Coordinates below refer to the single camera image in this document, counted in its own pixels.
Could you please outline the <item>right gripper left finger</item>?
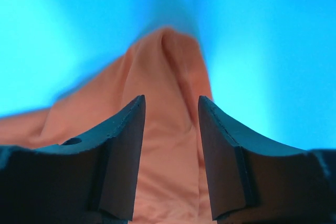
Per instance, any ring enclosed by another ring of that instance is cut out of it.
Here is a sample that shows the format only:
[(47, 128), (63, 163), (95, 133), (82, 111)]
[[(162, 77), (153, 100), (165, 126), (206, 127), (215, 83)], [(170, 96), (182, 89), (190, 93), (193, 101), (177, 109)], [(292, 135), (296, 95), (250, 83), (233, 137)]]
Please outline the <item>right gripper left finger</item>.
[(1, 223), (128, 223), (145, 97), (61, 145), (1, 146)]

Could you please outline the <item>orange t shirt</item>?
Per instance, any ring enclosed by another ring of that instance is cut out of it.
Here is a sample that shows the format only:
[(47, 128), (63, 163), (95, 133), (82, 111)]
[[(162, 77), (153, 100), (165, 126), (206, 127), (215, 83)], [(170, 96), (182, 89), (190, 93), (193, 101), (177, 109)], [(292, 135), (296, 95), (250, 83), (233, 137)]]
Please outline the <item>orange t shirt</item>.
[(162, 28), (52, 107), (1, 119), (1, 143), (61, 144), (146, 100), (134, 223), (211, 223), (198, 99), (211, 96), (197, 41)]

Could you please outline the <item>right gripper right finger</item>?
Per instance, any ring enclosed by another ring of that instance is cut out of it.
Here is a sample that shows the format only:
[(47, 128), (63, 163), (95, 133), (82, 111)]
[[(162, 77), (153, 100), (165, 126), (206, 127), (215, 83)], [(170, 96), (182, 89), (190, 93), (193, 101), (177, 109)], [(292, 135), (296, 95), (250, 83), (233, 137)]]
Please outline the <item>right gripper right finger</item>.
[(335, 223), (335, 150), (271, 140), (205, 96), (198, 116), (217, 223)]

